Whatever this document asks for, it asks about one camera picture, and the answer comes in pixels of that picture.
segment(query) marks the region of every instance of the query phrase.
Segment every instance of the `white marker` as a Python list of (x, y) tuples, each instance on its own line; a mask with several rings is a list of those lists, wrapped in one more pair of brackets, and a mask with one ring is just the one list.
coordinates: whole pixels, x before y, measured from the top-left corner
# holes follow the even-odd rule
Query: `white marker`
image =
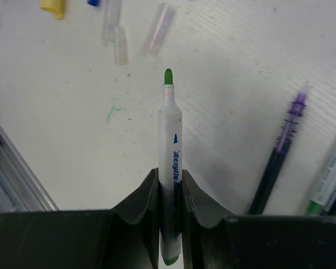
[(322, 210), (329, 211), (336, 199), (336, 139), (328, 161), (318, 175), (317, 186), (307, 208), (307, 215), (320, 215)]
[(174, 100), (172, 70), (165, 72), (163, 104), (158, 111), (158, 177), (161, 184), (161, 255), (172, 265), (181, 252), (180, 198), (182, 112)]

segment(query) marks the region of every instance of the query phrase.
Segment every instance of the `pen tip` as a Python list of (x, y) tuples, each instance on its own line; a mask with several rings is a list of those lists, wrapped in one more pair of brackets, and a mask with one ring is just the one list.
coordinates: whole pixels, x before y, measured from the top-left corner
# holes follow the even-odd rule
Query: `pen tip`
[(173, 84), (173, 73), (170, 68), (164, 73), (164, 84)]

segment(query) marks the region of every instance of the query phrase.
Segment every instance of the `marker cap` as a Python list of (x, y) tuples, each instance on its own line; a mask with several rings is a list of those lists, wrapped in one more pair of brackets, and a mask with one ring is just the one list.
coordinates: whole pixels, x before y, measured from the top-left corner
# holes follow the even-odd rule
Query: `marker cap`
[(87, 0), (87, 3), (94, 7), (98, 7), (100, 5), (100, 0)]
[(115, 27), (114, 61), (120, 66), (128, 63), (127, 40), (121, 26)]
[(115, 42), (115, 28), (119, 26), (121, 15), (121, 0), (109, 0), (106, 21), (104, 22), (104, 30), (102, 39), (104, 43)]
[(65, 1), (64, 0), (40, 0), (40, 8), (42, 10), (51, 12), (55, 19), (61, 20), (63, 18)]
[(158, 6), (156, 17), (153, 19), (151, 28), (143, 43), (143, 56), (149, 54), (155, 57), (158, 55), (174, 20), (175, 14), (175, 8), (166, 3), (162, 3)]

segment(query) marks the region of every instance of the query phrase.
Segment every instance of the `white desk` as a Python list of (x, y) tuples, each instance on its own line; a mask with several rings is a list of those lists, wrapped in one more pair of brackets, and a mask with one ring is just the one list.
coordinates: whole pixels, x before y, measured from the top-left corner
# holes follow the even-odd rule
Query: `white desk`
[[(60, 209), (108, 208), (157, 166), (156, 121), (172, 68), (184, 160), (198, 184), (245, 212), (289, 102), (310, 81), (303, 124), (265, 214), (300, 214), (336, 134), (336, 0), (167, 1), (177, 17), (155, 58), (138, 53), (159, 1), (124, 0), (129, 64), (101, 43), (103, 8), (57, 21), (0, 0), (0, 124)], [(112, 106), (109, 123), (106, 118)]]

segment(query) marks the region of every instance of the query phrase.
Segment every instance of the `marker barrel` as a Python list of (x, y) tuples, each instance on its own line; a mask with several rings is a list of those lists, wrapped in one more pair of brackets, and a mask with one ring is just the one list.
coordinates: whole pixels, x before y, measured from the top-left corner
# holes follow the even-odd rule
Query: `marker barrel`
[(164, 85), (158, 111), (158, 178), (161, 184), (161, 255), (166, 261), (181, 252), (180, 195), (182, 176), (182, 112), (174, 101), (174, 86)]
[(336, 199), (336, 139), (327, 162), (316, 181), (307, 215), (320, 215), (322, 209), (329, 211)]

